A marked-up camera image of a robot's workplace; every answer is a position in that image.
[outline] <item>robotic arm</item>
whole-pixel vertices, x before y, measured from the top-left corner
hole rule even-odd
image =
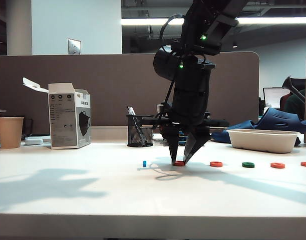
[[[248,0],[194,0],[186,13],[179,41],[160,48],[154,57],[155,72],[171,81],[161,112],[155,121],[167,140],[173,165],[185,165],[210,139],[210,127],[228,124],[209,120],[206,113],[209,78],[215,68],[205,55],[216,55],[227,32]],[[175,85],[172,105],[167,103]],[[179,135],[187,133],[183,163],[176,161]]]

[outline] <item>paper cup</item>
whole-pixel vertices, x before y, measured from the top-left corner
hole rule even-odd
[[[24,117],[0,117],[1,149],[19,148]]]

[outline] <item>green ring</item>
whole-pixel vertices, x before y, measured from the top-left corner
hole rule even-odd
[[[254,168],[255,167],[255,164],[253,164],[252,162],[243,162],[242,164],[243,167],[245,168]]]

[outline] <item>ceiling light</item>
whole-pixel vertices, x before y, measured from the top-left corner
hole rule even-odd
[[[306,17],[240,17],[237,19],[243,24],[306,24]]]
[[[121,19],[123,26],[140,26],[140,25],[164,25],[168,18],[129,18]],[[171,20],[169,25],[182,25],[184,22],[183,18],[175,18]]]
[[[123,26],[159,25],[162,26],[168,18],[125,18],[121,19]],[[246,24],[306,24],[306,17],[239,17],[240,25]],[[176,18],[169,25],[182,25],[183,18]]]

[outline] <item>mesh pencil holder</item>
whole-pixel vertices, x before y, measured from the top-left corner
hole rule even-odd
[[[142,117],[150,115],[126,115],[128,122],[127,145],[129,147],[153,146],[153,128],[143,126]]]

